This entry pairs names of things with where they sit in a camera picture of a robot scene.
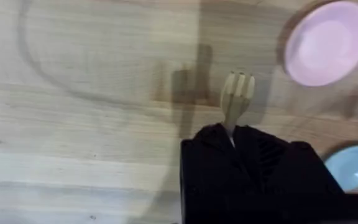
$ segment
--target pink plate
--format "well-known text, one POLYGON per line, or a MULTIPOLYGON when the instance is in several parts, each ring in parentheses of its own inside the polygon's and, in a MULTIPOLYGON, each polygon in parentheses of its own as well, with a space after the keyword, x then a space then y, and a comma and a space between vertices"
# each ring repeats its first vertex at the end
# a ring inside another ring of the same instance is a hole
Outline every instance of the pink plate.
POLYGON ((298 83, 322 86, 340 80, 358 65, 358 4, 325 4, 292 32, 285 68, 298 83))

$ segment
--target wood grain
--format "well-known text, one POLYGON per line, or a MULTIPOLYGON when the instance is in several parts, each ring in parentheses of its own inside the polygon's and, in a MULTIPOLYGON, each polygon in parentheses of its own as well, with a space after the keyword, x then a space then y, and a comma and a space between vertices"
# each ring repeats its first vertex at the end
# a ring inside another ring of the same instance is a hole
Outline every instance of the wood grain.
POLYGON ((180 141, 223 120, 236 68, 257 84, 241 124, 321 156, 358 141, 358 68, 282 70, 311 2, 0 0, 0 223, 180 223, 180 141))

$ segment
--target blue dish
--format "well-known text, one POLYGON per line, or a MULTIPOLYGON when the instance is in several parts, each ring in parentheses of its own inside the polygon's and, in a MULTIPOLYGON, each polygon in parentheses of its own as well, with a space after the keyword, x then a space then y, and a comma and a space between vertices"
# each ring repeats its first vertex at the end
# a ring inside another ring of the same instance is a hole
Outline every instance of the blue dish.
POLYGON ((358 188, 358 146, 335 153, 325 164, 344 191, 358 188))

